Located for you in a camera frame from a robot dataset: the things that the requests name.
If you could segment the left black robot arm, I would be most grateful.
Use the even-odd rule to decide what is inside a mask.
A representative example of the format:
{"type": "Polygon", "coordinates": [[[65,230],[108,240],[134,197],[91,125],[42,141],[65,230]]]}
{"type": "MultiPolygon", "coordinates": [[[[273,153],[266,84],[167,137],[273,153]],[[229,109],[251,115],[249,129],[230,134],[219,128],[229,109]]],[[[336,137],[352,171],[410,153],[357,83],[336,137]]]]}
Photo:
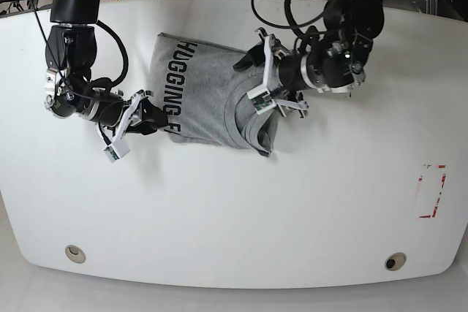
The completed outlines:
{"type": "Polygon", "coordinates": [[[260,27],[261,42],[233,67],[242,72],[263,66],[263,81],[246,94],[257,114],[296,110],[305,117],[303,91],[350,94],[365,82],[364,67],[384,26],[383,0],[328,0],[305,23],[295,20],[292,0],[284,0],[284,15],[282,27],[295,34],[293,48],[260,27]]]}

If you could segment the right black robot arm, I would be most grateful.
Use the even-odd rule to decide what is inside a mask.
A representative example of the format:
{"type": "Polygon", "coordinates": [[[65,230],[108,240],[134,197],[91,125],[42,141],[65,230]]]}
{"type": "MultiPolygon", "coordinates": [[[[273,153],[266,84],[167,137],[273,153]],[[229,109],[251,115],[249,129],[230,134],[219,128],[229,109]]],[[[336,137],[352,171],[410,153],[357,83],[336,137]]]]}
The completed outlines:
{"type": "Polygon", "coordinates": [[[117,33],[99,20],[99,5],[100,0],[53,0],[53,26],[45,42],[45,107],[58,118],[77,114],[95,123],[104,152],[116,161],[129,152],[126,134],[153,134],[168,125],[168,118],[150,102],[151,91],[139,90],[124,99],[117,89],[129,71],[129,56],[117,33]],[[118,45],[123,63],[116,79],[91,77],[97,58],[96,28],[118,45]]]}

